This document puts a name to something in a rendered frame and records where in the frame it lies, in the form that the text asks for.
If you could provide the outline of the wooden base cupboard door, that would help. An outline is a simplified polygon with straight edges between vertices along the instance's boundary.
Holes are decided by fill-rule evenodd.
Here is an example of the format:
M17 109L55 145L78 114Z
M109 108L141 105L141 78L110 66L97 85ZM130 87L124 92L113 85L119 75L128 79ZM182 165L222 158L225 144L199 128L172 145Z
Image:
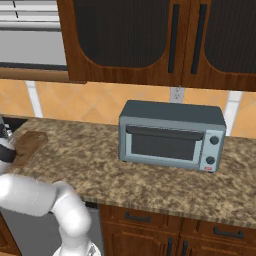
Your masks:
M168 238L173 238L171 256L176 256L177 234L111 232L104 236L105 256L166 256Z
M256 256L256 247L253 246L194 238L185 235L180 236L176 256L181 256L184 240L188 241L186 256Z

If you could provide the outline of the brown wooden cutting board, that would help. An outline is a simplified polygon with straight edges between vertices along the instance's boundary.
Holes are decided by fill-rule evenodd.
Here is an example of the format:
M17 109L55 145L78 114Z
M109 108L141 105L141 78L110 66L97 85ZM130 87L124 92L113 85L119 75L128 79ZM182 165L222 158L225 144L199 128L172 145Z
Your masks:
M15 167L24 167L35 154L48 142L45 132L27 131L15 144L17 155L13 162Z

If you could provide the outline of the wooden drawer front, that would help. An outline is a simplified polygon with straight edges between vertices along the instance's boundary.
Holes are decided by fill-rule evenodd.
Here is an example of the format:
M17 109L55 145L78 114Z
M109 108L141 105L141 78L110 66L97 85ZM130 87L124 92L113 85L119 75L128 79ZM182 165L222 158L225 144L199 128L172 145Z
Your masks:
M180 217L110 205L100 206L100 217L105 237L115 230L176 235L182 224Z
M185 218L183 234L256 248L256 229Z

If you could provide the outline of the window with white blinds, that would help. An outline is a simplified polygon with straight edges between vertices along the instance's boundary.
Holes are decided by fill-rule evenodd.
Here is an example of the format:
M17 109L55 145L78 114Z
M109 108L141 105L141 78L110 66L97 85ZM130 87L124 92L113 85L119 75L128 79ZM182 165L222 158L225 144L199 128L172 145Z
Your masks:
M0 67L67 70L57 0L0 0Z

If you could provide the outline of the wooden glass-front cupboard door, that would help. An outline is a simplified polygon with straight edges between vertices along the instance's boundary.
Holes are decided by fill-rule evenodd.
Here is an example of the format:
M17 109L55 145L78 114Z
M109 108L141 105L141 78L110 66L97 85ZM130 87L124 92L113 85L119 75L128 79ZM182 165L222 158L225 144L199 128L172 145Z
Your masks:
M191 0L57 0L69 79L178 86ZM173 73L173 5L180 4Z
M207 4L207 12L192 75L200 4ZM182 84L256 92L256 0L191 0Z

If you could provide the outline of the white wall socket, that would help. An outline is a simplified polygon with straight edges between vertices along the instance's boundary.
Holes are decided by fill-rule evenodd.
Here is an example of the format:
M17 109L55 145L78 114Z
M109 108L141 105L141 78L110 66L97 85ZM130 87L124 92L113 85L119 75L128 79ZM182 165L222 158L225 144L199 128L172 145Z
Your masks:
M182 87L171 87L170 88L170 102L171 103L182 103L184 100L184 89Z

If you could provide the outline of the grey toaster oven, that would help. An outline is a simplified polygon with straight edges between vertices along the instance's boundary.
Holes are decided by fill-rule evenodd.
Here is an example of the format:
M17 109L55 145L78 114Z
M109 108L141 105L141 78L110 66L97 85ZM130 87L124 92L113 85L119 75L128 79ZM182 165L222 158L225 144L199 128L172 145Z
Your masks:
M218 106L129 100L119 116L118 157L213 173L225 134Z

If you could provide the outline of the grey dishwasher front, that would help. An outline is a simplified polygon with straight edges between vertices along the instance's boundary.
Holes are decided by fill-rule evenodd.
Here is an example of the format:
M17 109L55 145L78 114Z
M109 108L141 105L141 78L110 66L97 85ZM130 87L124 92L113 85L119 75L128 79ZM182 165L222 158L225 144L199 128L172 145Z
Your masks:
M96 203L85 202L92 224L89 238L104 256L104 245L99 209ZM10 229L22 256L52 256L61 246L61 237L56 218L52 213L33 217L1 208L1 213Z

